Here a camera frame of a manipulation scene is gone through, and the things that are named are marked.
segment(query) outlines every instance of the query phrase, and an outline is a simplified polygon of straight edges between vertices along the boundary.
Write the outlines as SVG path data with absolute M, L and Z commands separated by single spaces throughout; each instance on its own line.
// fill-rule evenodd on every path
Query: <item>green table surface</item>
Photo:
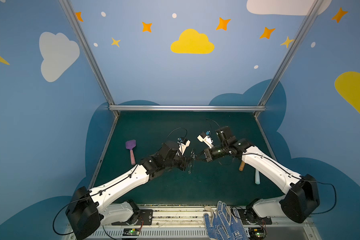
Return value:
M 130 170 L 129 150 L 125 142 L 135 139 L 134 154 L 136 163 L 140 159 L 154 154 L 161 147 L 167 135 L 175 128 L 188 130 L 187 138 L 191 141 L 185 151 L 189 156 L 192 149 L 195 153 L 207 146 L 197 140 L 201 132 L 212 127 L 213 133 L 218 126 L 205 120 L 215 120 L 221 127 L 229 126 L 237 139 L 246 138 L 261 151 L 269 155 L 265 141 L 252 113 L 214 113 L 214 112 L 121 112 L 107 152 L 102 162 L 95 186 L 104 184 Z M 185 130 L 176 130 L 168 140 L 176 141 L 184 136 Z M 217 136 L 212 134 L 214 144 L 220 144 Z M 115 203 L 132 199 L 138 204 L 179 204 L 179 205 L 216 205 L 221 200 L 228 205 L 247 205 L 255 198 L 271 198 L 283 195 L 281 190 L 260 173 L 260 185 L 254 183 L 255 169 L 246 164 L 240 172 L 240 162 L 232 157 L 220 161 L 196 161 L 189 174 L 186 171 L 173 169 L 163 175 L 138 186 Z

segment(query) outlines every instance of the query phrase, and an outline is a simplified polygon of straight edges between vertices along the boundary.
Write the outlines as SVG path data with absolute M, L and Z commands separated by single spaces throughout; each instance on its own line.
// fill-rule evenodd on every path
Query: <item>spatula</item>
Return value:
M 133 154 L 133 148 L 136 146 L 136 140 L 129 140 L 125 142 L 125 148 L 129 149 L 129 152 L 131 153 L 131 164 L 135 165 L 135 156 Z

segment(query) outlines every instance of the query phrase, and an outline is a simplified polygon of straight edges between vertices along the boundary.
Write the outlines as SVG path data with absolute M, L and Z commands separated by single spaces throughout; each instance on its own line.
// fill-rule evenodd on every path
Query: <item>white cloud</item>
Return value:
M 324 0 L 319 14 L 324 12 L 332 0 Z M 248 0 L 247 9 L 254 14 L 307 15 L 314 0 Z
M 80 49 L 66 35 L 43 32 L 39 39 L 43 62 L 41 74 L 48 82 L 56 81 L 79 57 Z

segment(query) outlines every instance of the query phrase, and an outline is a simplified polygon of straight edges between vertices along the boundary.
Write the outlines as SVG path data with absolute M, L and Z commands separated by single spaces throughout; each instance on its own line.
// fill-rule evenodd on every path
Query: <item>glove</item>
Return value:
M 232 214 L 230 207 L 221 201 L 217 203 L 216 213 L 209 206 L 205 206 L 204 209 L 212 212 L 212 220 L 208 213 L 203 215 L 205 228 L 211 240 L 248 240 L 243 224 L 237 218 L 237 209 L 233 209 Z

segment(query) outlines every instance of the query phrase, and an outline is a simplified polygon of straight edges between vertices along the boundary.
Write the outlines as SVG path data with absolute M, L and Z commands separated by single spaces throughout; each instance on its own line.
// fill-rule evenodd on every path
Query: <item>purple spatula head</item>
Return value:
M 125 142 L 125 148 L 132 150 L 136 146 L 136 140 L 129 140 Z

